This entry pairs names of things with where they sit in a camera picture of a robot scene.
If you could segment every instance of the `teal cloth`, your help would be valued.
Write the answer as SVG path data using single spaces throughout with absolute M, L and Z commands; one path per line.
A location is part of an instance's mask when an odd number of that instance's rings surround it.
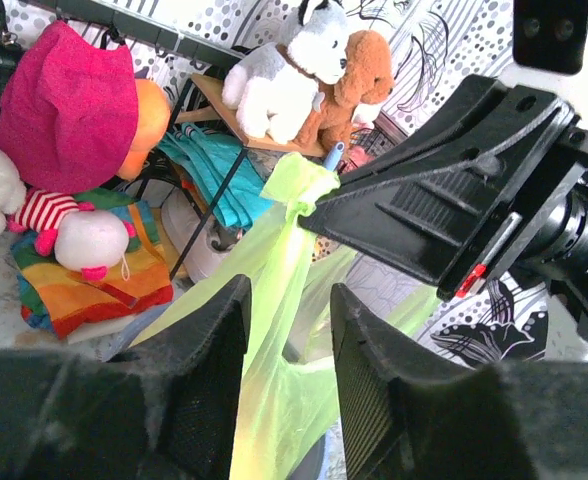
M 241 144 L 231 135 L 201 130 L 186 123 L 180 132 L 166 133 L 158 148 L 190 174 L 209 203 L 240 153 Z M 265 182 L 246 158 L 219 200 L 214 215 L 225 227 L 249 229 L 272 206 L 271 200 L 260 196 L 264 186 Z

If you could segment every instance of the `patterned wallpaper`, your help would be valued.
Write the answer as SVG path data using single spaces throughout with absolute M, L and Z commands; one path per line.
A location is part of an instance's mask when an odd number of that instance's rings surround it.
M 255 47 L 275 38 L 300 0 L 100 0 L 226 47 Z M 54 16 L 20 0 L 5 0 L 10 29 L 31 45 Z M 396 88 L 384 111 L 411 134 L 436 112 L 469 73 L 495 76 L 511 61 L 511 0 L 343 0 L 351 27 L 389 39 Z M 101 29 L 71 22 L 98 45 Z M 190 72 L 207 66 L 128 40 L 139 77 L 151 78 L 175 100 Z

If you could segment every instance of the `brown teddy bear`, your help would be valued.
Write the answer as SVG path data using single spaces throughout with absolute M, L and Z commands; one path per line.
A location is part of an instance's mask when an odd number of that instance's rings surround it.
M 321 83 L 325 97 L 320 111 L 313 109 L 294 142 L 304 148 L 317 139 L 328 152 L 338 142 L 349 149 L 352 118 L 359 104 L 376 105 L 392 93 L 392 53 L 387 40 L 373 30 L 350 35 L 345 76 L 336 85 Z

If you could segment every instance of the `pink beanie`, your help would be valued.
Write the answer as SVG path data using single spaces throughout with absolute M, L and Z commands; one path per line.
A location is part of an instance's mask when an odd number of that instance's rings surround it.
M 28 184 L 79 193 L 116 174 L 137 123 L 129 49 L 95 48 L 57 21 L 25 53 L 3 92 L 0 149 Z

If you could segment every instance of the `gray and white stuffed dog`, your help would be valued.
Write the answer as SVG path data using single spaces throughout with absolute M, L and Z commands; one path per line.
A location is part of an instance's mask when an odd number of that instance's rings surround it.
M 318 81 L 345 73 L 347 16 L 335 0 L 303 0 L 283 22 L 278 43 L 252 51 L 225 78 L 223 103 L 250 137 L 293 140 L 315 101 Z

